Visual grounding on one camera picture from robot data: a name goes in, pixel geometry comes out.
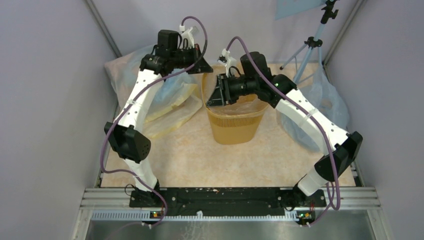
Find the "clear plastic trash bag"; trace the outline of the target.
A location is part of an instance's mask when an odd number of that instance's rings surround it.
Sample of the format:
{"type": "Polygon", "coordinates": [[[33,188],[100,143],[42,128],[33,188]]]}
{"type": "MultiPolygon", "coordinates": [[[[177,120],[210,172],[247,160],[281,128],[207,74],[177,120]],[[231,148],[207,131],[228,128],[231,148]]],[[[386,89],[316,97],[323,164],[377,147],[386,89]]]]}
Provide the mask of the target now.
{"type": "MultiPolygon", "coordinates": [[[[221,65],[213,65],[212,73],[204,73],[201,78],[203,101],[206,103],[212,95],[216,85],[218,74],[225,74],[225,68],[221,65]]],[[[268,103],[261,101],[257,95],[251,94],[240,96],[236,103],[226,106],[207,106],[211,112],[218,115],[235,116],[255,114],[268,107],[268,103]]]]}

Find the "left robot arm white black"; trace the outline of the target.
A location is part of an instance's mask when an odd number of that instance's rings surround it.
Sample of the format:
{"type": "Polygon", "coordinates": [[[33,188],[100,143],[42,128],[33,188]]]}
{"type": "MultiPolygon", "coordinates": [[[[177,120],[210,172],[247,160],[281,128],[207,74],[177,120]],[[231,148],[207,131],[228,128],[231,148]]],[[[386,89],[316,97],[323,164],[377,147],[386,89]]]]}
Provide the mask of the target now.
{"type": "Polygon", "coordinates": [[[187,73],[213,72],[204,59],[205,50],[195,43],[193,28],[180,31],[160,30],[153,53],[146,54],[138,65],[134,87],[119,116],[104,126],[110,147],[129,166],[135,178],[135,190],[149,207],[160,202],[155,190],[158,179],[148,161],[151,141],[142,134],[145,119],[154,97],[169,78],[187,73]]]}

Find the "yellow plastic trash bin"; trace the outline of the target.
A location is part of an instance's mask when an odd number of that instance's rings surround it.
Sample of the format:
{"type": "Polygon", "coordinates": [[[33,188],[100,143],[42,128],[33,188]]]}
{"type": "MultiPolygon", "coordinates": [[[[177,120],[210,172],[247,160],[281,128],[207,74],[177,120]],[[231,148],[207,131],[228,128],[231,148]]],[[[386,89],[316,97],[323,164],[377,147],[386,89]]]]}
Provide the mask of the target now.
{"type": "Polygon", "coordinates": [[[222,145],[249,142],[255,136],[267,108],[240,115],[220,115],[206,108],[214,140],[222,145]]]}

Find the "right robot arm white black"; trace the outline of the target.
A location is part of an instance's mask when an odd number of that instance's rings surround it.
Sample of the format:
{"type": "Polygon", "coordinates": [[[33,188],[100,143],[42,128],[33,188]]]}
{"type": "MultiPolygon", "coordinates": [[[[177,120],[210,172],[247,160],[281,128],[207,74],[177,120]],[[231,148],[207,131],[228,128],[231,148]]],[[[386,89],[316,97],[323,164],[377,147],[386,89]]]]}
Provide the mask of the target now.
{"type": "Polygon", "coordinates": [[[236,60],[228,50],[222,50],[218,62],[225,66],[225,73],[217,75],[206,106],[224,107],[235,104],[241,96],[256,95],[303,130],[323,153],[293,188],[294,202],[307,206],[319,188],[334,183],[356,159],[363,137],[356,131],[348,133],[329,120],[286,75],[272,74],[263,54],[253,51],[244,54],[240,61],[243,74],[236,76],[231,72],[236,60]]]}

